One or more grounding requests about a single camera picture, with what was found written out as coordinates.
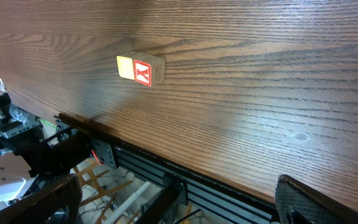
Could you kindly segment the yellow wooden block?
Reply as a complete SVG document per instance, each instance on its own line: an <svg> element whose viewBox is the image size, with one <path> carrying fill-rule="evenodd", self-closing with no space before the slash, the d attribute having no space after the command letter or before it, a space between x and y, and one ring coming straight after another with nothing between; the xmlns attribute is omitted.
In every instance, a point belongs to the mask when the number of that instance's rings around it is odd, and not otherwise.
<svg viewBox="0 0 358 224"><path fill-rule="evenodd" d="M134 60L145 57L147 54L140 52L129 52L117 56L119 76L122 78L134 79Z"/></svg>

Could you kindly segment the red Y wooden block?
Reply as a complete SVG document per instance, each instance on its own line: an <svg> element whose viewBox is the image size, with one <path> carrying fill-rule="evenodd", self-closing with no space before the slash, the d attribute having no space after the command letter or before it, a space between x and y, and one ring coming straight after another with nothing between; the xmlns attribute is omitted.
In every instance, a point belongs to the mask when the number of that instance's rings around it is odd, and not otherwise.
<svg viewBox="0 0 358 224"><path fill-rule="evenodd" d="M153 87L165 79L166 61L153 55L134 60L134 80L145 86Z"/></svg>

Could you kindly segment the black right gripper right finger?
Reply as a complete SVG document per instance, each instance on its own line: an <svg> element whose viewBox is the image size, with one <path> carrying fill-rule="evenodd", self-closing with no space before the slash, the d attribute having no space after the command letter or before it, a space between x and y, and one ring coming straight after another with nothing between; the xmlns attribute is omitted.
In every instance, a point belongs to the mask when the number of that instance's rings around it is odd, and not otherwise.
<svg viewBox="0 0 358 224"><path fill-rule="evenodd" d="M278 178L275 206L282 223L358 223L357 211L289 175L280 175Z"/></svg>

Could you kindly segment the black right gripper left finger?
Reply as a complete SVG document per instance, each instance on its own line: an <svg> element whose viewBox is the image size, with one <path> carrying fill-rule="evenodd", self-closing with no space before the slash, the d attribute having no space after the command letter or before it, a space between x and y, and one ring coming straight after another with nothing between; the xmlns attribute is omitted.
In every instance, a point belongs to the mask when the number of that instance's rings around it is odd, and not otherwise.
<svg viewBox="0 0 358 224"><path fill-rule="evenodd" d="M46 223L59 209L66 211L62 223L74 223L82 199L77 175L66 177L0 210L0 224Z"/></svg>

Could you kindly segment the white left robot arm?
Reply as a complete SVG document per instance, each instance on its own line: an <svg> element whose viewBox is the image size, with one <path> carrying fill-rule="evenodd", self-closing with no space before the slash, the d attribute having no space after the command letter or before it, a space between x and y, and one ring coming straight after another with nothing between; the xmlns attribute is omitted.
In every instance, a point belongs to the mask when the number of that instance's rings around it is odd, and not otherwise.
<svg viewBox="0 0 358 224"><path fill-rule="evenodd" d="M22 197L34 182L30 165L22 156L7 153L0 156L0 202Z"/></svg>

